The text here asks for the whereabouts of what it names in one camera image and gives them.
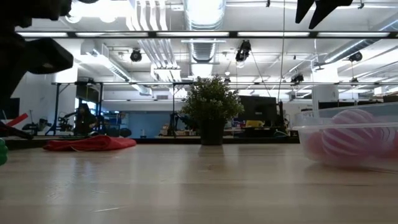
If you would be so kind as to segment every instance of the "computer monitor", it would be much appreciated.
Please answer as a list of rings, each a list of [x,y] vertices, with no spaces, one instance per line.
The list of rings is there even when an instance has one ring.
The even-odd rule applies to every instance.
[[[240,120],[277,121],[277,103],[275,97],[240,96],[244,112]]]
[[[355,106],[355,102],[338,102],[338,107]]]
[[[318,102],[318,109],[330,109],[330,108],[337,108],[338,102]]]

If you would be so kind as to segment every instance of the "blue wall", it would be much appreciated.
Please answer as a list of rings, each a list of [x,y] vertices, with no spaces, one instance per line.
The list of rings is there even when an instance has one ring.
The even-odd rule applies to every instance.
[[[130,138],[140,138],[141,130],[145,129],[147,138],[154,138],[159,135],[160,129],[165,124],[170,123],[169,111],[130,111],[129,129],[132,132]],[[185,125],[178,121],[178,128],[182,129]]]

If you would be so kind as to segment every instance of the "red bag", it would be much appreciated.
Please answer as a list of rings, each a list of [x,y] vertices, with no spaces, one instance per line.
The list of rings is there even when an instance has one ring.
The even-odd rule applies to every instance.
[[[43,149],[48,151],[111,151],[133,147],[137,142],[133,139],[94,136],[75,141],[49,141]]]

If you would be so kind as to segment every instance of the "yellow object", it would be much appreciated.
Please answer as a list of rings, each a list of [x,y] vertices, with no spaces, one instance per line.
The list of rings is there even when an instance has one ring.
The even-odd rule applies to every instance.
[[[252,127],[252,128],[260,128],[263,127],[264,123],[262,121],[246,121],[246,127]]]

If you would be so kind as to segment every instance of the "potted plant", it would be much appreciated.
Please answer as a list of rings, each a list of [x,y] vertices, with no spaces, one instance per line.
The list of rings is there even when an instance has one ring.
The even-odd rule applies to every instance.
[[[221,145],[227,120],[244,111],[238,90],[231,91],[219,76],[198,77],[184,102],[182,112],[199,124],[203,145]]]

